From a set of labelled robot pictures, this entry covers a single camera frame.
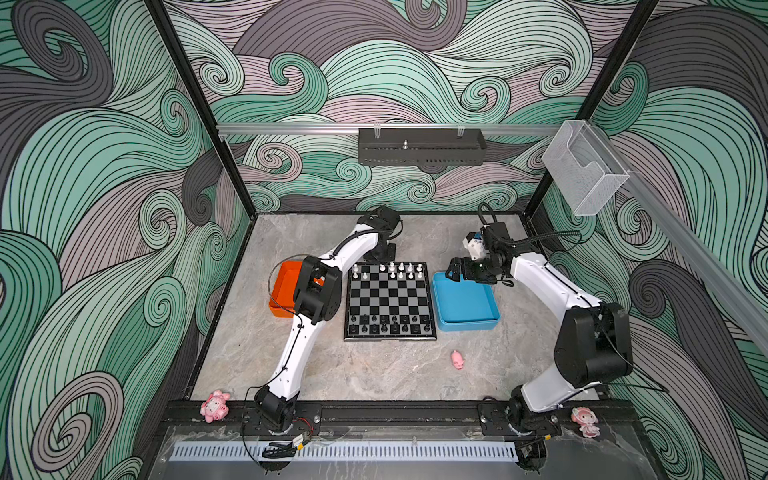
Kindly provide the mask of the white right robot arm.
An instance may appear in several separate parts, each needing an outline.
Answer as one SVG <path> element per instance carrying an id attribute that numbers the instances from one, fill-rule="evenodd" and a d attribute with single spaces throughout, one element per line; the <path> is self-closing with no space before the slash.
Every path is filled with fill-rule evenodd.
<path id="1" fill-rule="evenodd" d="M 522 419 L 561 406 L 584 390 L 625 377 L 634 369 L 627 310 L 606 303 L 570 281 L 538 253 L 488 253 L 455 257 L 447 279 L 492 285 L 503 280 L 526 286 L 559 326 L 553 363 L 513 394 Z"/>

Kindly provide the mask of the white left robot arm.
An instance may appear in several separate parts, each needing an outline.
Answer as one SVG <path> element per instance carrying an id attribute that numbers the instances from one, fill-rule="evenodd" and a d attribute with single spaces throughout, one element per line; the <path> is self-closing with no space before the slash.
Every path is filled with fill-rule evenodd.
<path id="1" fill-rule="evenodd" d="M 270 429 L 286 431 L 293 422 L 312 349 L 341 306 L 344 275 L 366 256 L 385 260 L 391 240 L 401 232 L 399 217 L 361 216 L 353 230 L 327 253 L 302 260 L 288 339 L 271 378 L 254 395 L 255 410 Z"/>

